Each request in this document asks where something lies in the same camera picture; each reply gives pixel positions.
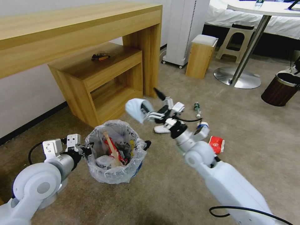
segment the round table base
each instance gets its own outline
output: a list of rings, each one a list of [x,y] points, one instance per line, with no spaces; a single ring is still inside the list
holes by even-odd
[[[230,81],[236,71],[234,67],[221,67],[216,69],[213,74],[217,80],[223,84],[230,85]],[[235,88],[252,89],[261,85],[261,80],[258,75],[244,70],[235,84]]]

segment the white cloth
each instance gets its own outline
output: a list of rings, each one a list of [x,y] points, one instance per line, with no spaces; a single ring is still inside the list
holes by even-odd
[[[206,23],[216,26],[231,27],[236,22],[246,22],[255,28],[262,15],[227,9],[229,0],[210,0]],[[300,39],[300,17],[272,16],[265,33],[276,34],[293,39]]]

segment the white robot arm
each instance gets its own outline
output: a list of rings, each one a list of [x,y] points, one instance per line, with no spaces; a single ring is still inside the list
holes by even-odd
[[[92,143],[81,146],[79,134],[70,134],[61,139],[42,143],[46,160],[26,167],[13,183],[15,198],[0,206],[1,225],[30,225],[38,209],[47,207],[56,200],[57,194],[67,185],[67,177],[82,157],[91,154]]]
[[[197,130],[195,133],[192,133],[187,129],[183,120],[178,117],[184,110],[182,103],[178,102],[173,105],[173,101],[170,97],[166,98],[166,96],[157,89],[155,89],[155,91],[165,104],[158,112],[154,112],[153,107],[147,100],[131,99],[126,104],[127,113],[141,123],[144,120],[154,120],[156,123],[164,124],[164,126],[170,130],[171,137],[177,143],[177,150],[182,154],[185,162],[198,171],[204,179],[207,188],[215,198],[223,206],[228,206],[224,208],[227,209],[228,213],[238,224],[291,224],[281,218],[273,216],[261,193],[232,165],[221,161],[214,154],[212,147],[202,141],[202,130]]]

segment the floor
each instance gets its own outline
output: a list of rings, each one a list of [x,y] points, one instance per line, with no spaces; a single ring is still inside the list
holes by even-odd
[[[262,84],[252,90],[234,89],[220,83],[213,71],[234,65],[231,58],[212,60],[204,80],[186,77],[185,68],[160,64],[159,89],[175,102],[186,105],[182,118],[194,119],[198,101],[211,135],[225,139],[220,158],[232,164],[265,197],[271,211],[296,224],[300,211],[300,94],[285,107],[274,107],[260,98],[274,74],[288,61],[253,56],[246,67],[261,75]],[[148,98],[155,109],[162,103]],[[219,205],[202,178],[186,165],[169,134],[155,134],[154,124],[139,124],[124,114],[144,140],[151,140],[143,166],[129,184],[98,183],[82,160],[68,186],[49,207],[36,212],[32,224],[235,224],[230,217],[215,218],[208,209]],[[196,123],[189,123],[195,130]],[[86,137],[92,127],[64,108],[13,140],[0,146],[0,196],[8,201],[16,175],[28,166],[29,149],[36,143],[67,134]],[[34,162],[42,162],[37,149]]]

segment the white tower device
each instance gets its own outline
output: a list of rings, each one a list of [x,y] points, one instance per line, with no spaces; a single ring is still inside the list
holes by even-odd
[[[167,53],[162,59],[178,65],[181,69],[187,62],[191,42],[202,33],[209,0],[172,0]]]

